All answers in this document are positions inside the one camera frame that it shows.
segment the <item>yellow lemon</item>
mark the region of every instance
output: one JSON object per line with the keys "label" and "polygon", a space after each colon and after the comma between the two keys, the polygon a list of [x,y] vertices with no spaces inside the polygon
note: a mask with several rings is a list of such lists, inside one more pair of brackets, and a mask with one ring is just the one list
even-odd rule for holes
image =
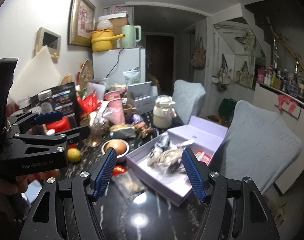
{"label": "yellow lemon", "polygon": [[79,160],[81,160],[80,150],[76,148],[68,149],[68,160],[70,162],[78,162]]}

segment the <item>silver screw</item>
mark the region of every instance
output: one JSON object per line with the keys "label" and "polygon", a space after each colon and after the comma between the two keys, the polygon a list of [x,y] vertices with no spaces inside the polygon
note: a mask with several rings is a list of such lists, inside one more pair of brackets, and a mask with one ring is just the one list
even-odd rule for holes
{"label": "silver screw", "polygon": [[250,183],[252,179],[250,177],[244,177],[244,182],[245,183]]}
{"label": "silver screw", "polygon": [[82,178],[86,178],[87,176],[89,176],[89,173],[88,173],[87,171],[82,171],[82,172],[80,173],[80,176],[81,176]]}
{"label": "silver screw", "polygon": [[54,177],[50,177],[50,178],[48,178],[48,183],[49,184],[52,184],[53,182],[55,182],[55,178]]}
{"label": "silver screw", "polygon": [[217,177],[219,176],[219,173],[216,172],[216,171],[212,171],[212,172],[210,173],[210,176],[211,176],[212,178],[217,178]]}

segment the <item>canvas bag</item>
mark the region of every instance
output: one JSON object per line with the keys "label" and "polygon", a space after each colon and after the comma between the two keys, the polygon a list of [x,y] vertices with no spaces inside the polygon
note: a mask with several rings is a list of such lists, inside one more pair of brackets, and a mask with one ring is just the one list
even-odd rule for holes
{"label": "canvas bag", "polygon": [[253,75],[249,74],[248,64],[246,61],[243,63],[243,67],[241,71],[238,71],[240,75],[239,83],[246,87],[251,88],[253,82]]}
{"label": "canvas bag", "polygon": [[191,66],[196,69],[204,69],[205,68],[205,60],[206,60],[206,49],[203,47],[202,37],[199,37],[196,40],[196,47],[193,51],[191,57]]}
{"label": "canvas bag", "polygon": [[219,77],[219,83],[223,85],[227,85],[231,83],[231,72],[232,69],[228,68],[227,61],[225,60],[225,56],[222,53],[222,62],[221,62],[221,68],[218,72]]}

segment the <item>purple box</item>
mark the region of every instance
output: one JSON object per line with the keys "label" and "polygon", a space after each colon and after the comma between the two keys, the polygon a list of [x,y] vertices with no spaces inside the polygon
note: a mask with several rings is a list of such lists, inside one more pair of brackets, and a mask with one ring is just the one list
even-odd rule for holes
{"label": "purple box", "polygon": [[[175,144],[193,139],[191,150],[195,154],[198,150],[202,150],[211,156],[212,160],[227,130],[228,128],[224,126],[192,116],[189,124],[171,128],[167,132]],[[188,176],[183,173],[163,174],[147,166],[148,154],[159,137],[129,153],[126,161],[140,180],[179,207],[192,190]]]}

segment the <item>brown mug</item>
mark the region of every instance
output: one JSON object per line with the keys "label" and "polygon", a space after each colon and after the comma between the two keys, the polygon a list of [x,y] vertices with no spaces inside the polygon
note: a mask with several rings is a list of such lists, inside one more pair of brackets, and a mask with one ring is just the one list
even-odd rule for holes
{"label": "brown mug", "polygon": [[136,108],[129,104],[124,104],[123,113],[124,113],[125,120],[128,121],[132,118],[133,114],[136,113]]}

